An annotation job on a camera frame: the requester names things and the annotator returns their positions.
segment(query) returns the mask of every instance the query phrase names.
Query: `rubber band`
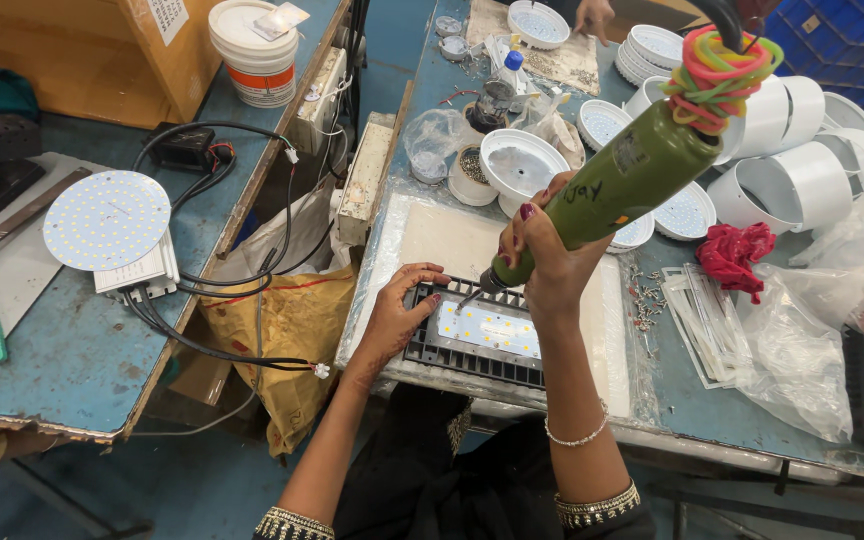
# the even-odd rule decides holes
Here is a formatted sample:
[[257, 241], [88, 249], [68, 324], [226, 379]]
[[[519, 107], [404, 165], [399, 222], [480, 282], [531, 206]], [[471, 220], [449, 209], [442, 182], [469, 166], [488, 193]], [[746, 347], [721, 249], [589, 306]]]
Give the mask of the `rubber band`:
[[748, 48], [745, 54], [729, 50], [712, 24], [685, 36], [681, 66], [658, 86], [670, 96], [676, 123], [717, 136], [729, 127], [730, 117], [745, 117], [745, 100], [762, 88], [785, 54], [776, 43], [748, 32], [743, 33], [742, 44]]

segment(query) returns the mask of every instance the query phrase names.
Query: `workbench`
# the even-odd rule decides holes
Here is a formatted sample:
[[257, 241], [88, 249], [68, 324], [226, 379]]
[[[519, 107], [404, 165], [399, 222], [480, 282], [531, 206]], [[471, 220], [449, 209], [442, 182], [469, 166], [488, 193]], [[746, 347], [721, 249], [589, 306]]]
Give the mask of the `workbench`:
[[[351, 0], [294, 3], [310, 14], [299, 27], [304, 38], [295, 53], [294, 100], [279, 108], [244, 104], [220, 67], [197, 120], [240, 122], [285, 133]], [[148, 135], [145, 129], [49, 113], [42, 115], [41, 129], [45, 151], [115, 169], [132, 167]], [[279, 141], [241, 129], [216, 128], [215, 133], [216, 139], [233, 141], [238, 163], [207, 196], [187, 202], [170, 223], [179, 267], [204, 277], [217, 256], [232, 248], [281, 147]], [[162, 184], [173, 200], [199, 178], [157, 169], [149, 158], [142, 172]], [[155, 300], [163, 318], [179, 331], [195, 304], [196, 298], [185, 292]], [[172, 343], [122, 303], [97, 295], [89, 272], [63, 267], [6, 338], [8, 360], [0, 362], [0, 427], [34, 426], [47, 435], [110, 443], [135, 425]]]
[[[441, 16], [464, 20], [469, 15], [469, 10], [470, 3], [466, 0], [438, 0], [432, 20]], [[442, 57], [438, 44], [438, 35], [434, 28], [429, 28], [403, 125], [408, 125], [413, 118], [427, 110], [448, 107], [448, 104], [439, 103], [455, 92], [455, 87], [459, 90], [481, 88], [481, 80], [471, 79], [459, 65]], [[635, 93], [636, 88], [618, 74], [614, 66], [617, 52], [616, 43], [608, 47], [598, 44], [601, 93], [596, 98], [621, 106]], [[451, 107], [461, 110], [474, 101], [474, 98], [474, 95], [457, 96], [451, 100]], [[573, 95], [572, 99], [558, 110], [564, 113], [565, 121], [575, 122], [579, 108], [591, 98], [592, 96], [584, 93]], [[448, 166], [451, 166], [452, 159], [454, 157], [446, 161]], [[396, 214], [396, 223], [389, 223], [393, 220], [383, 221], [382, 217], [389, 213], [390, 205], [401, 205], [402, 195], [407, 194], [412, 200], [425, 200], [431, 205], [462, 209], [490, 219], [508, 219], [499, 208], [498, 202], [478, 208], [463, 205], [451, 196], [446, 187], [420, 184], [409, 176], [408, 170], [408, 158], [400, 140], [391, 161], [385, 193], [375, 214], [376, 221], [366, 246], [356, 298], [337, 356], [337, 364], [340, 366], [348, 361], [351, 354], [349, 344], [353, 342], [355, 321], [362, 311], [362, 305], [366, 304], [364, 299], [370, 293], [375, 294], [376, 284], [370, 283], [370, 278], [377, 264], [382, 264], [378, 260], [378, 254], [383, 251], [383, 230], [404, 229], [404, 224], [398, 223], [401, 221], [401, 214]], [[709, 170], [698, 179], [698, 183], [704, 188], [718, 175], [714, 170]], [[395, 236], [395, 233], [388, 234], [388, 237]], [[808, 233], [782, 234], [775, 242], [774, 251], [764, 258], [764, 262], [786, 267], [788, 258], [805, 249], [810, 242]], [[648, 243], [634, 251], [634, 256], [640, 270], [648, 275], [653, 271], [661, 271], [663, 267], [695, 263], [694, 253], [698, 245], [699, 242], [680, 242], [654, 234]], [[789, 475], [792, 478], [827, 484], [841, 482], [848, 474], [864, 476], [864, 450], [857, 445], [826, 442], [799, 430], [772, 416], [736, 389], [705, 389], [668, 310], [658, 316], [657, 325], [653, 326], [649, 335], [652, 344], [657, 343], [658, 347], [655, 358], [650, 360], [652, 365], [648, 366], [654, 384], [654, 403], [649, 407], [652, 414], [648, 415], [649, 417], [637, 416], [636, 408], [633, 407], [632, 418], [613, 419], [612, 430], [620, 442], [776, 474], [783, 467], [784, 460], [788, 460]], [[510, 399], [518, 398], [518, 394], [513, 396], [508, 391], [510, 384], [507, 382], [491, 381], [484, 377], [459, 374], [441, 368], [433, 368], [437, 370], [440, 379], [433, 380], [428, 376], [423, 379], [416, 377], [419, 372], [419, 368], [416, 368], [418, 365], [415, 362], [394, 359], [383, 372], [383, 377], [503, 403], [524, 403], [521, 399]], [[481, 382], [471, 390], [465, 378], [475, 378]], [[496, 388], [495, 391], [489, 392], [488, 385]], [[545, 405], [533, 402], [528, 407], [542, 410]]]

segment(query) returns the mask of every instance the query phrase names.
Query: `blue bottle cap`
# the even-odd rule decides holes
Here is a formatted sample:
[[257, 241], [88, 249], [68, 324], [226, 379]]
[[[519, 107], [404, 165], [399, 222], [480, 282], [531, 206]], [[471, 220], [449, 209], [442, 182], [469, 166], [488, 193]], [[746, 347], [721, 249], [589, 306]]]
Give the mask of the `blue bottle cap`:
[[521, 52], [509, 51], [509, 54], [505, 56], [505, 67], [512, 71], [519, 71], [519, 68], [522, 68], [523, 60]]

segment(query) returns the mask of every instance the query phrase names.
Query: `silver bracelet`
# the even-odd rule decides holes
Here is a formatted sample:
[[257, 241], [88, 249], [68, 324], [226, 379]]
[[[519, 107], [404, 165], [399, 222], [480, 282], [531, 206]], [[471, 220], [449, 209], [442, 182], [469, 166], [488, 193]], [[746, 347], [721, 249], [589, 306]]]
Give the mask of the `silver bracelet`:
[[599, 423], [599, 426], [592, 432], [592, 435], [579, 439], [577, 441], [561, 441], [555, 438], [555, 435], [552, 434], [552, 431], [549, 431], [549, 417], [545, 415], [545, 434], [552, 439], [552, 442], [556, 444], [560, 444], [561, 446], [582, 446], [589, 441], [593, 440], [596, 436], [602, 433], [602, 430], [606, 428], [606, 422], [609, 420], [609, 406], [606, 404], [605, 399], [599, 398], [599, 403], [602, 404], [602, 423]]

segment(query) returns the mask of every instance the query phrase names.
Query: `wire connector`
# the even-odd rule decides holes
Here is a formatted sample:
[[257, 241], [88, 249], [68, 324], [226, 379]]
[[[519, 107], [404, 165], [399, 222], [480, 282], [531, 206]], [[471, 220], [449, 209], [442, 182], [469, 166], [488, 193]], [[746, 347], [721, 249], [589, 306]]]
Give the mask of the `wire connector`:
[[326, 364], [314, 364], [315, 376], [319, 379], [327, 379], [329, 377], [330, 367]]

